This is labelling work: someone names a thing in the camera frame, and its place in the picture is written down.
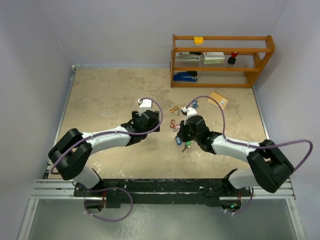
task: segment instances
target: orange notebook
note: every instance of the orange notebook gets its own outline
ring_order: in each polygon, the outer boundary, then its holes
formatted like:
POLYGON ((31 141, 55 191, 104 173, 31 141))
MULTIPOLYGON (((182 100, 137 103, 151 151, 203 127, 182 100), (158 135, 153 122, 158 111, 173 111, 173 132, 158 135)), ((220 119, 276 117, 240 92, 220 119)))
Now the orange notebook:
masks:
MULTIPOLYGON (((217 93, 216 91, 213 91, 211 94, 210 94, 210 97, 212 97, 213 99, 215 99, 221 106, 222 109, 225 109, 226 105, 228 104, 229 102, 229 98, 221 95, 220 93, 217 93)), ((215 106, 217 106, 217 104, 212 101, 211 99, 207 99, 207 101, 215 106)))

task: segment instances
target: wooden table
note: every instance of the wooden table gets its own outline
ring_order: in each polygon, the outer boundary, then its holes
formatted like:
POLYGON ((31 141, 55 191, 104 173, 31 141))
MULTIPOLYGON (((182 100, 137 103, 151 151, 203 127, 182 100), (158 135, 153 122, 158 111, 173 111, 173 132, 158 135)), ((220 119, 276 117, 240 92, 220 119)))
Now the wooden table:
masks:
MULTIPOLYGON (((98 132, 126 123, 131 112, 138 110, 137 100, 151 97, 163 108, 161 131, 149 134, 138 144, 95 153, 87 166, 102 178, 222 178, 232 169, 249 168, 249 165, 204 152, 195 142, 182 153, 184 147, 173 141, 176 132, 169 127, 171 119, 177 123, 183 119, 182 115, 170 113, 172 107, 185 106, 193 98, 212 91, 229 98, 224 110, 227 136, 255 142, 266 138, 251 88, 170 88, 170 70, 160 68, 78 69, 59 138, 71 128, 98 132)), ((210 130, 221 132, 219 109, 204 98, 198 106, 197 112, 210 130)))

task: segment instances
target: blue object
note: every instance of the blue object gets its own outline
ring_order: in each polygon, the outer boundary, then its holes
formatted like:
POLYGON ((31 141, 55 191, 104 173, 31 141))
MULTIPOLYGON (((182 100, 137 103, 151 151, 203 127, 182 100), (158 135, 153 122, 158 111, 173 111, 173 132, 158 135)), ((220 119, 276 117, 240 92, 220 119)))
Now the blue object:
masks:
POLYGON ((196 82, 198 78, 186 71, 176 72, 173 74, 174 81, 196 82))
POLYGON ((175 137, 175 141, 176 141, 176 144, 178 144, 179 146, 182 144, 181 139, 178 136, 175 137))
POLYGON ((194 109, 196 109, 197 107, 199 107, 199 106, 198 106, 198 101, 193 101, 193 102, 192 102, 192 107, 193 107, 194 109))

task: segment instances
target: gray wall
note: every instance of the gray wall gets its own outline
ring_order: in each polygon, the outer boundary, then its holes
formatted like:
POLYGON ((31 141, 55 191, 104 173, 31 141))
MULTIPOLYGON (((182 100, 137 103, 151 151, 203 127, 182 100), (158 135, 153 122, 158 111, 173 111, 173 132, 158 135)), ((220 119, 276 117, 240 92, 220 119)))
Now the gray wall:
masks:
MULTIPOLYGON (((293 189, 308 239, 318 240, 320 201, 320 2, 290 0, 272 37, 276 52, 255 88, 270 138, 307 138, 314 150, 293 174, 293 189)), ((282 148, 297 165, 307 144, 282 148)))
POLYGON ((169 66, 172 34, 268 35, 288 0, 39 0, 72 64, 169 66))
POLYGON ((0 1, 0 239, 16 239, 46 169, 71 79, 36 0, 0 1))

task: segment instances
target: yellow block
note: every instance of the yellow block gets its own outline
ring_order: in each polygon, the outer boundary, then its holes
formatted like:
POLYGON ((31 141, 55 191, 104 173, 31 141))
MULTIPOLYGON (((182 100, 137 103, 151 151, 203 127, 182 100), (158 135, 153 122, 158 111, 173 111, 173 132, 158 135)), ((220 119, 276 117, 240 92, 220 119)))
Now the yellow block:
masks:
POLYGON ((204 43, 204 38, 202 36, 195 36, 194 37, 194 44, 196 46, 202 46, 203 43, 204 43))

